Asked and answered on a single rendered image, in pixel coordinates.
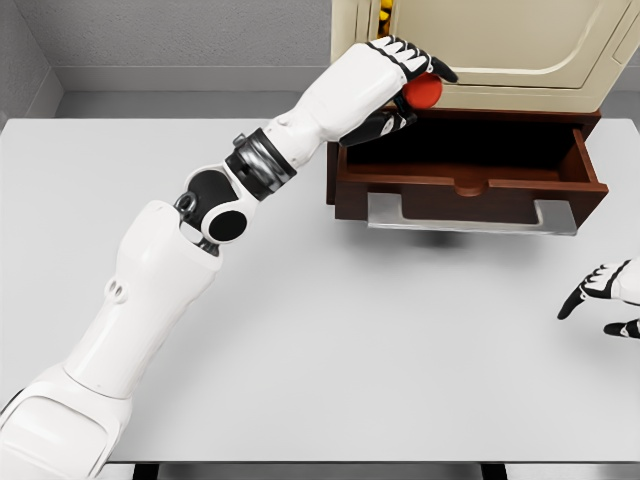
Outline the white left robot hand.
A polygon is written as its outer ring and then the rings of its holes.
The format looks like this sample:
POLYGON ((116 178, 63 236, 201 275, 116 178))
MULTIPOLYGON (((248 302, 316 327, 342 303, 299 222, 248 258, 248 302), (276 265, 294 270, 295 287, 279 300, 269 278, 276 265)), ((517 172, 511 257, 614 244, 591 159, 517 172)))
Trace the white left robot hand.
POLYGON ((402 89, 425 73, 458 81, 446 63, 395 36, 351 46, 306 92, 320 138, 351 146, 414 123, 402 89))

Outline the beige cabinet with brown base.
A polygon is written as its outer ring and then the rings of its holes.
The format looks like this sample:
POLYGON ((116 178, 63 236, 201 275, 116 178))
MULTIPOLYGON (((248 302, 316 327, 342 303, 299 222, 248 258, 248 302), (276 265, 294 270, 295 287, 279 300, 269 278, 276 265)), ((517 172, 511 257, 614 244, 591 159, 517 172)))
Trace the beige cabinet with brown base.
MULTIPOLYGON (((377 36, 380 0, 331 0, 331 54, 377 36)), ((554 125, 584 144, 640 48, 640 0, 394 0, 389 34, 458 75, 417 121, 554 125)), ((327 201, 340 148, 327 150, 327 201)))

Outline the brown wooden drawer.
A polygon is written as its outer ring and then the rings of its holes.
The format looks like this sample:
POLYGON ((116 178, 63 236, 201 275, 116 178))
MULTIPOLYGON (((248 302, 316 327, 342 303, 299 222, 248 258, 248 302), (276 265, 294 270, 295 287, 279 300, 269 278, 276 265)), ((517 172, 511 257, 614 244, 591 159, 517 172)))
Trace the brown wooden drawer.
POLYGON ((337 154, 335 216, 364 220, 368 195, 396 194, 410 220, 534 224, 537 200, 582 225, 608 193, 571 126, 420 121, 337 154))

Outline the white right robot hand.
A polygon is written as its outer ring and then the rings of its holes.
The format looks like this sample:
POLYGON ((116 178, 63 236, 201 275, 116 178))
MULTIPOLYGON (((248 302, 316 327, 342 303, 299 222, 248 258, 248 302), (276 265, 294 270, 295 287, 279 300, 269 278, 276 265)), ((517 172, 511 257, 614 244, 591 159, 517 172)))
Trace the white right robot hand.
POLYGON ((640 307, 640 257, 595 268, 564 301, 557 319, 566 319, 588 299, 616 300, 640 307))

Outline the red round switch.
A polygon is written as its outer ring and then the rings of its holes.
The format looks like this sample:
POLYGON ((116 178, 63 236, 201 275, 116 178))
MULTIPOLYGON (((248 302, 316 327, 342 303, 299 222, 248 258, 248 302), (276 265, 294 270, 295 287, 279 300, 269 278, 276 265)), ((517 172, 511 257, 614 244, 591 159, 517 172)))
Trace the red round switch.
POLYGON ((442 80, 431 73, 423 73, 404 85, 402 93, 414 109, 429 109, 440 99, 443 91, 442 80))

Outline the yellow object inside cabinet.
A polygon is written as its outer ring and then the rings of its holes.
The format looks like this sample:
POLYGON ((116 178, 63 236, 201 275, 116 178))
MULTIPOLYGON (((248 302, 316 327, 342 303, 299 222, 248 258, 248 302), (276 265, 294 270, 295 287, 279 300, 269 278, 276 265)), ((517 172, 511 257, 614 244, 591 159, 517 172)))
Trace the yellow object inside cabinet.
POLYGON ((391 13, 394 0, 380 0, 377 37, 381 38, 389 34, 391 13))

